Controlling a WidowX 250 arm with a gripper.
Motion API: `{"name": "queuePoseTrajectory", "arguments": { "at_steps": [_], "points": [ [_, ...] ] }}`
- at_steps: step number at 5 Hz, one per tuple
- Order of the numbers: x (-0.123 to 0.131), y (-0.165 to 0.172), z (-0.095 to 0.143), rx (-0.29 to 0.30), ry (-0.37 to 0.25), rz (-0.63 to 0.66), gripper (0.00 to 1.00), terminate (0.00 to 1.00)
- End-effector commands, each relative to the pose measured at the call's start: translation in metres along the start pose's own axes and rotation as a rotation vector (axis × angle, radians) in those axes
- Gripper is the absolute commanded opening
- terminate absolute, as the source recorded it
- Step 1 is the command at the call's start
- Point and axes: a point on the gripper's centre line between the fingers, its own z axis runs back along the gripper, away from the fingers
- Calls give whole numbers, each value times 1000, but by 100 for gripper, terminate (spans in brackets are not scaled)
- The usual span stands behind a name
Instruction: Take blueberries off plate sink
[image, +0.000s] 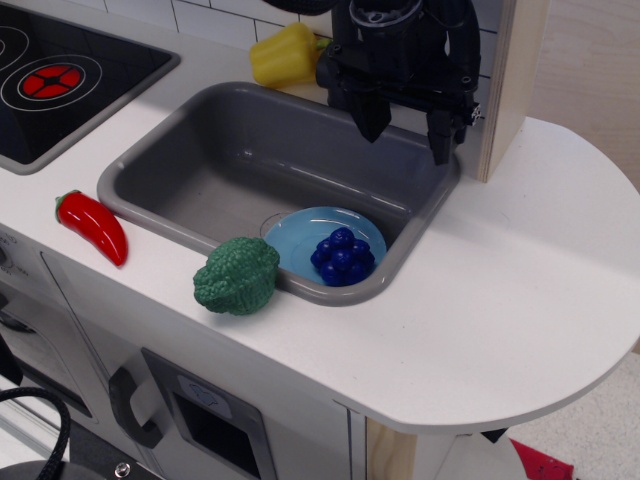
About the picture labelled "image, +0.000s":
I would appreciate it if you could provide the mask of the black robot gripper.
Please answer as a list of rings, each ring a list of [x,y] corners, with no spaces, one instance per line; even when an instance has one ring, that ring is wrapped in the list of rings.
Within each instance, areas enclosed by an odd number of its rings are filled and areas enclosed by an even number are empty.
[[[361,135],[375,142],[391,121],[390,103],[426,114],[436,165],[466,140],[480,107],[477,84],[449,58],[446,32],[430,1],[340,1],[331,10],[333,39],[321,54],[316,82],[331,103],[347,106]]]

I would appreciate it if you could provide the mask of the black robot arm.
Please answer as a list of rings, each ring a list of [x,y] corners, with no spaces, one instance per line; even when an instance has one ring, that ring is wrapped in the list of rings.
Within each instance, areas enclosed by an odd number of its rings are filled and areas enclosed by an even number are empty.
[[[425,113],[436,164],[447,163],[480,115],[474,99],[481,40],[470,1],[276,1],[305,16],[330,13],[333,39],[317,84],[376,141],[400,105]]]

